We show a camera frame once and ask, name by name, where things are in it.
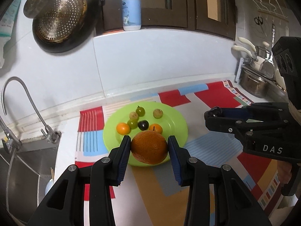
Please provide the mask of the small brownish fruit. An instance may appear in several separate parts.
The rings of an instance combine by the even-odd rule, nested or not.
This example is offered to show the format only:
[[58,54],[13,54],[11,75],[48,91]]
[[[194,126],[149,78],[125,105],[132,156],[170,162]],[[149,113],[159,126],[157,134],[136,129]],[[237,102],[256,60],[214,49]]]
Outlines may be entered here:
[[155,109],[153,111],[153,117],[156,119],[160,119],[163,116],[163,111],[161,109]]

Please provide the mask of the large orange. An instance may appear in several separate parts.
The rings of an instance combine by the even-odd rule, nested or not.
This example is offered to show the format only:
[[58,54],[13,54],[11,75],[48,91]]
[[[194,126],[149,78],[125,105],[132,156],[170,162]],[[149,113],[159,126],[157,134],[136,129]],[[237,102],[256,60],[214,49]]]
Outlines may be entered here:
[[159,133],[150,130],[142,131],[132,139],[131,152],[139,162],[156,165],[167,157],[167,142]]

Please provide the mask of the dark purple plum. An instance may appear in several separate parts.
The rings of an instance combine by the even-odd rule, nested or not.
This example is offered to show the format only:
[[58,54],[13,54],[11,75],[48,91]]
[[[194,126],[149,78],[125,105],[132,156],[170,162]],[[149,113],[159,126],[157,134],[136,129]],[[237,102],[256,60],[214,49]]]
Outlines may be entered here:
[[149,122],[147,120],[139,121],[138,127],[141,131],[146,131],[149,129]]

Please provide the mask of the green fruit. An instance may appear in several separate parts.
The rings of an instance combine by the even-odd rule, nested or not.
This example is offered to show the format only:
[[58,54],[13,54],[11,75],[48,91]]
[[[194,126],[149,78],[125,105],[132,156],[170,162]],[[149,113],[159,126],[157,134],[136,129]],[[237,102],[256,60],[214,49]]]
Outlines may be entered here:
[[139,117],[142,117],[145,115],[145,109],[141,106],[137,106],[136,113],[138,114]]
[[138,127],[138,121],[136,119],[129,119],[127,121],[127,124],[131,130],[136,129]]

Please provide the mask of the small orange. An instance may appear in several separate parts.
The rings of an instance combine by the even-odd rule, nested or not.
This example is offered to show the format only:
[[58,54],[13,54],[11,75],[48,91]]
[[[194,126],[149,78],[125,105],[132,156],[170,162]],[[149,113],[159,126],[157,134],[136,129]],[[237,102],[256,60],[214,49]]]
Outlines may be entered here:
[[120,135],[128,135],[131,132],[131,128],[127,123],[120,122],[116,126],[116,131]]

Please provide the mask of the yellow speckled fruit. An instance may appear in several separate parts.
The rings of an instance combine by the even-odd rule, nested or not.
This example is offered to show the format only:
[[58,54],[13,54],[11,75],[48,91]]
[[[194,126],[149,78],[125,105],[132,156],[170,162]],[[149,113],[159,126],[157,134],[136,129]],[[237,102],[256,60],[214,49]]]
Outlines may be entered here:
[[138,120],[139,119],[139,115],[136,112],[131,112],[129,114],[129,119]]

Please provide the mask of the steel pot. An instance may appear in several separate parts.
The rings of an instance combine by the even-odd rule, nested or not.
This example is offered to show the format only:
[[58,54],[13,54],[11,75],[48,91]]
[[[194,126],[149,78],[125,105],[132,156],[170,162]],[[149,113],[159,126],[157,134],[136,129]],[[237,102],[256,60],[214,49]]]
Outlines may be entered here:
[[264,41],[263,46],[257,46],[244,37],[238,37],[238,40],[250,46],[251,49],[248,50],[240,45],[232,47],[233,50],[247,54],[246,58],[240,58],[235,82],[258,98],[264,98],[269,91],[285,98],[287,93],[284,79],[273,62],[269,43]]

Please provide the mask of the stainless steel sink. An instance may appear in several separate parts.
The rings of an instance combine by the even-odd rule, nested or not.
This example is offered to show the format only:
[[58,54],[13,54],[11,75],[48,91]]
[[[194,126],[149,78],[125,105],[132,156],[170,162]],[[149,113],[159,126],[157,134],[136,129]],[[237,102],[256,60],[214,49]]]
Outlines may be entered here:
[[58,146],[26,144],[7,154],[1,148],[1,203],[22,224],[27,224],[45,196],[55,168]]

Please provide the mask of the colourful patterned table mat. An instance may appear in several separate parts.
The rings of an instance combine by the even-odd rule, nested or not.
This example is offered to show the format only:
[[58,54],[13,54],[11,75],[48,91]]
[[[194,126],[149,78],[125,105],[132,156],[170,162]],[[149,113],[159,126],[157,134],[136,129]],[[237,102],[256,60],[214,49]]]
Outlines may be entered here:
[[238,110],[230,87],[82,111],[75,163],[88,173],[90,225],[270,225],[276,161],[243,152],[231,133],[200,134],[214,104]]

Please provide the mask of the green plate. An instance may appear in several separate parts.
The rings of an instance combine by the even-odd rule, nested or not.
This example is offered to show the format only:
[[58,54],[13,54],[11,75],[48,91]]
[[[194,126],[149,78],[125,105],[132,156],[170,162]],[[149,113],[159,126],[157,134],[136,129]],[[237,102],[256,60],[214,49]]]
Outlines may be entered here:
[[180,147],[188,138],[183,115],[169,105],[158,102],[137,102],[121,108],[105,107],[107,117],[103,130],[107,150],[119,147],[123,137],[131,138],[128,164],[154,166],[169,160],[167,140],[174,136]]

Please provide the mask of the large chrome faucet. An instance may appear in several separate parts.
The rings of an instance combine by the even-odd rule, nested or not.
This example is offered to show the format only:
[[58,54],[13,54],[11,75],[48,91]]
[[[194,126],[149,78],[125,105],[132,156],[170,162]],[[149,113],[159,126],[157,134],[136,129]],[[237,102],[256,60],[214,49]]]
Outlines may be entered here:
[[21,147],[21,141],[15,136],[15,134],[10,130],[5,122],[3,121],[2,117],[0,117],[1,120],[1,128],[4,131],[4,134],[6,135],[6,138],[2,138],[2,144],[4,147],[4,150],[6,153],[10,154],[15,148],[16,150],[19,150]]

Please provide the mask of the black scissors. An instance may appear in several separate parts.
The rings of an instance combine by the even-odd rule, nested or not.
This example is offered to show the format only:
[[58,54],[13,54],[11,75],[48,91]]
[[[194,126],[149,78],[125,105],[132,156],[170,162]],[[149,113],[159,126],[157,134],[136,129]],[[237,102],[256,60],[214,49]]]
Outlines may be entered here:
[[265,35],[265,37],[267,37],[266,26],[264,24],[263,18],[261,16],[257,16],[254,18],[254,22],[257,26],[259,26],[261,28],[261,32]]

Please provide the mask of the hanging colander pan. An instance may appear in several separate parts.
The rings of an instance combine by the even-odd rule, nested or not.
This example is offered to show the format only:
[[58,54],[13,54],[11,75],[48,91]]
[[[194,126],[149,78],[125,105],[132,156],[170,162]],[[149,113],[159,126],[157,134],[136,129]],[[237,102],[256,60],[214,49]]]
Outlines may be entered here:
[[83,43],[94,30],[101,0],[56,0],[40,18],[33,19],[33,37],[48,53],[64,53]]

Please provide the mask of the tissue package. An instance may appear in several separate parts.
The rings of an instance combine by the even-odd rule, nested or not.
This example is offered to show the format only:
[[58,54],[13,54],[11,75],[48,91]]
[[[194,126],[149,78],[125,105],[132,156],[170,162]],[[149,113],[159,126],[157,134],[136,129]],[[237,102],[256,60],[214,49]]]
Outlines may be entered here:
[[0,67],[4,65],[4,46],[12,37],[12,30],[19,11],[21,0],[14,0],[1,19],[0,24]]

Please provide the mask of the hanging brass ladle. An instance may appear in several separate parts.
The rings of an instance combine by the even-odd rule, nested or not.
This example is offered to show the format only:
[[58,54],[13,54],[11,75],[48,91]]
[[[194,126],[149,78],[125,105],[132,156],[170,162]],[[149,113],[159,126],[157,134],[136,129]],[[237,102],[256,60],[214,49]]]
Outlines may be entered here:
[[24,4],[23,13],[25,17],[30,19],[43,17],[55,1],[56,0],[27,0]]

